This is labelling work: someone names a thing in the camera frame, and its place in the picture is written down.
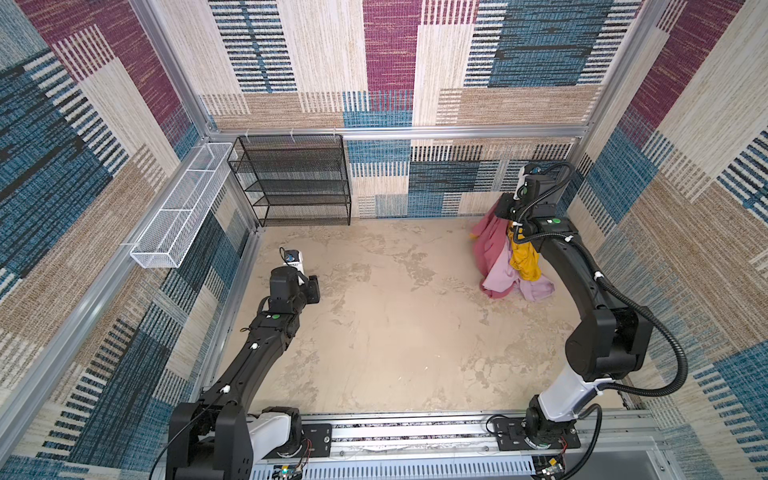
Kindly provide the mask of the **magenta cloth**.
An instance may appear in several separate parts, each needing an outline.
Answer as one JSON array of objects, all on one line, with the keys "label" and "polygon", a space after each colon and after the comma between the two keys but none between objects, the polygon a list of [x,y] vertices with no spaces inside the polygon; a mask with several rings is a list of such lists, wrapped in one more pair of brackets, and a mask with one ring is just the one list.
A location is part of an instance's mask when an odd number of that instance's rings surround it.
[{"label": "magenta cloth", "polygon": [[496,204],[471,230],[475,265],[483,276],[481,282],[489,273],[502,250],[505,247],[510,248],[507,237],[509,221],[495,216],[495,206]]}]

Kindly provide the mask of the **yellow cloth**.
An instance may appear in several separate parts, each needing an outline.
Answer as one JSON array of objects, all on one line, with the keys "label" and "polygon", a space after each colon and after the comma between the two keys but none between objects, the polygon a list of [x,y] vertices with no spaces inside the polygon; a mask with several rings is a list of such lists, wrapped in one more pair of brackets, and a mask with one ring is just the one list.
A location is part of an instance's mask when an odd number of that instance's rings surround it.
[{"label": "yellow cloth", "polygon": [[516,270],[522,280],[535,282],[541,279],[542,272],[539,266],[539,254],[531,242],[524,242],[524,235],[518,232],[514,222],[510,222],[507,229],[510,242],[511,256],[510,266]]}]

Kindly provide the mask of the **light pink cloth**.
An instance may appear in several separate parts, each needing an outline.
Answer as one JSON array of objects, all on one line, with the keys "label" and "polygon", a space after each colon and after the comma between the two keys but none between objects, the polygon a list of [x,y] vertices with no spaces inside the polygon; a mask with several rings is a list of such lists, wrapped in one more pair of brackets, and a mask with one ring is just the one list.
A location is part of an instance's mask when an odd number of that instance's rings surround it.
[{"label": "light pink cloth", "polygon": [[505,247],[481,282],[481,290],[487,296],[500,299],[511,293],[519,293],[529,302],[539,302],[555,293],[555,284],[544,275],[538,280],[524,280],[520,272],[509,264],[511,255],[511,249]]}]

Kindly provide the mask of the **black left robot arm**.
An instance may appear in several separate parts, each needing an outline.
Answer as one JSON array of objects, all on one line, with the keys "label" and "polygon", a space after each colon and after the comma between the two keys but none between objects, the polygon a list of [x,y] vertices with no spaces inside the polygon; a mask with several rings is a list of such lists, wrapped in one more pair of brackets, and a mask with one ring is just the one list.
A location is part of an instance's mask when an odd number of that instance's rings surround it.
[{"label": "black left robot arm", "polygon": [[249,479],[254,463],[271,455],[291,458],[305,447],[294,407],[249,408],[270,369],[300,328],[304,308],[320,302],[318,277],[293,265],[271,271],[270,292],[246,328],[246,340],[198,400],[172,412],[165,447],[167,479]]}]

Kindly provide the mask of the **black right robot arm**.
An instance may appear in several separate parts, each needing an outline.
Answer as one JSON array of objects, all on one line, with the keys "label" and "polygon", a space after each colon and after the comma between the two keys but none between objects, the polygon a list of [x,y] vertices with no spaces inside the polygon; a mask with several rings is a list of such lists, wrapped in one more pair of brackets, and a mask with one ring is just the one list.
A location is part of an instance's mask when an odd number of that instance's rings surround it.
[{"label": "black right robot arm", "polygon": [[600,284],[604,279],[575,225],[556,214],[561,186],[546,174],[527,174],[515,194],[504,194],[496,212],[512,221],[513,239],[531,245],[555,269],[571,295],[580,322],[565,342],[567,365],[529,403],[522,431],[533,448],[557,443],[601,388],[640,369],[651,324]]}]

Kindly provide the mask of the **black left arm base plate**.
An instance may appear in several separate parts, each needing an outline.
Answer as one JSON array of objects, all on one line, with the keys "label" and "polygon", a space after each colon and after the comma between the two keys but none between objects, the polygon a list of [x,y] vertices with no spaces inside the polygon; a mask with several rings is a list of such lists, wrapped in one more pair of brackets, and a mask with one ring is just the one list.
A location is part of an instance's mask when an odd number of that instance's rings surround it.
[{"label": "black left arm base plate", "polygon": [[327,458],[330,456],[333,426],[330,423],[304,425],[299,444],[278,447],[265,456],[266,460]]}]

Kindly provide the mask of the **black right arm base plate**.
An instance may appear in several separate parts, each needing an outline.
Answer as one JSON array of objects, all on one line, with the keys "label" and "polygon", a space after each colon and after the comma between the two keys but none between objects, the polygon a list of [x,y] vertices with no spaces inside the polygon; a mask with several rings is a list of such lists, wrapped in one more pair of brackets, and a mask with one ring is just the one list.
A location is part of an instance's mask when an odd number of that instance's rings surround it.
[{"label": "black right arm base plate", "polygon": [[563,450],[580,448],[575,422],[551,422],[492,415],[485,422],[486,431],[495,438],[500,451]]}]

